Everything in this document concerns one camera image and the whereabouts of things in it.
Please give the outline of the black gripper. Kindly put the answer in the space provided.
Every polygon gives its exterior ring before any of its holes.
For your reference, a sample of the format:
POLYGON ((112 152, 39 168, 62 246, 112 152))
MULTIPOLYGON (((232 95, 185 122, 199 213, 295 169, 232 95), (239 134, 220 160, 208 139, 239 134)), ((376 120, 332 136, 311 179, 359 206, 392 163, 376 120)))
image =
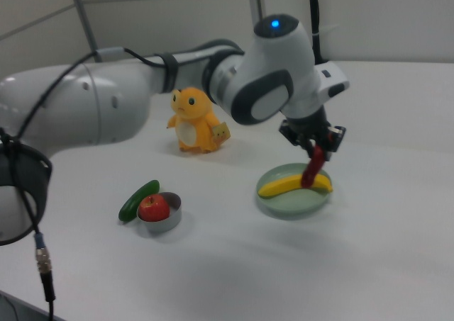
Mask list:
POLYGON ((346 128, 331 126, 327 121, 325 108, 321 107, 305 118, 283 120, 279 132, 292 145, 300 146, 307 152, 314 150, 311 140, 316 141, 322 150, 324 160, 328 162, 331 155, 338 151, 345 137, 346 128))

